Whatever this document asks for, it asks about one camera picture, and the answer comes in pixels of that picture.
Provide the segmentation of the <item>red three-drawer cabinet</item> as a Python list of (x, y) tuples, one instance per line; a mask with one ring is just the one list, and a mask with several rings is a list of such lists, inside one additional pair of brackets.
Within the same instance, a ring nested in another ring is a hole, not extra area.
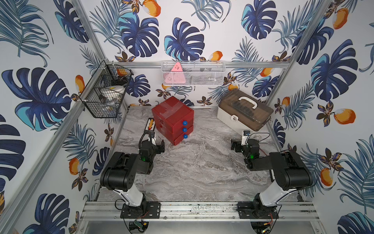
[(174, 146), (187, 139), (194, 130), (194, 110), (175, 97), (152, 109), (156, 129)]

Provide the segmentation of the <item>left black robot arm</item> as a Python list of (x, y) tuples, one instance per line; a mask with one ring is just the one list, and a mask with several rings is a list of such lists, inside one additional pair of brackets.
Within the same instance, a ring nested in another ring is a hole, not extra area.
[(116, 192), (123, 205), (120, 217), (123, 219), (159, 219), (161, 203), (147, 201), (134, 181), (137, 174), (149, 175), (153, 170), (154, 158), (165, 151), (165, 143), (156, 144), (155, 132), (144, 131), (137, 154), (113, 153), (100, 177), (100, 185)]

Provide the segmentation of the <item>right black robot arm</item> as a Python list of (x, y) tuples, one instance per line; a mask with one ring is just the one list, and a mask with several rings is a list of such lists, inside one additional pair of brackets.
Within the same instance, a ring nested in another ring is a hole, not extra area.
[(278, 202), (288, 194), (313, 185), (313, 177), (300, 155), (294, 151), (271, 152), (260, 156), (260, 141), (250, 138), (249, 131), (243, 131), (240, 141), (231, 140), (231, 150), (244, 156), (244, 163), (250, 171), (268, 171), (272, 183), (258, 193), (250, 202), (239, 202), (237, 211), (240, 219), (278, 218)]

